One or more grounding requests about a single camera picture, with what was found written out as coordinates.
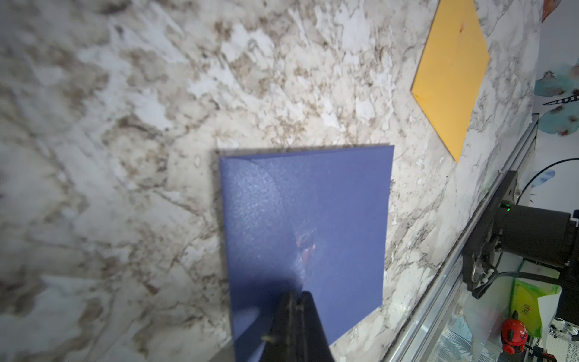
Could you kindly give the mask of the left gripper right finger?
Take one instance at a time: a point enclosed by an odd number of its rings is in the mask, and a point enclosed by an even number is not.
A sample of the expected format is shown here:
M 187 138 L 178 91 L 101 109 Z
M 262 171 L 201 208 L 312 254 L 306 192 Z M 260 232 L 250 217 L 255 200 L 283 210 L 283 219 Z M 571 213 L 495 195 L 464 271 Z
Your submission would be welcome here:
M 334 362 L 313 295 L 303 292 L 298 302 L 298 361 Z

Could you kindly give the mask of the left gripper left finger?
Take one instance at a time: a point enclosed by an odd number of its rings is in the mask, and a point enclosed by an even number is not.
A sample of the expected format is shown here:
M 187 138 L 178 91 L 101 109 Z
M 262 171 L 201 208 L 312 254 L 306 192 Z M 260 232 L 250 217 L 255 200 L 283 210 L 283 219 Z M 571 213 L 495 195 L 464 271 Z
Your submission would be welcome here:
M 285 293 L 278 303 L 265 343 L 261 362 L 297 361 L 297 296 Z

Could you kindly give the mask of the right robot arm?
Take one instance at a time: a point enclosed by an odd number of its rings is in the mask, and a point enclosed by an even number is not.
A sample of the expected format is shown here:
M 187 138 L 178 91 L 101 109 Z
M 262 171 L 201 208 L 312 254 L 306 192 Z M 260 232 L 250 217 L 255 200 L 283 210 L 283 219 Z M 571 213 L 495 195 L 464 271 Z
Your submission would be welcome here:
M 499 278 L 523 278 L 578 290 L 578 224 L 571 214 L 531 208 L 516 199 L 517 172 L 499 177 L 472 233 L 462 249 L 463 280 L 476 300 Z M 531 272 L 499 271 L 497 252 L 507 252 L 561 271 L 555 277 Z

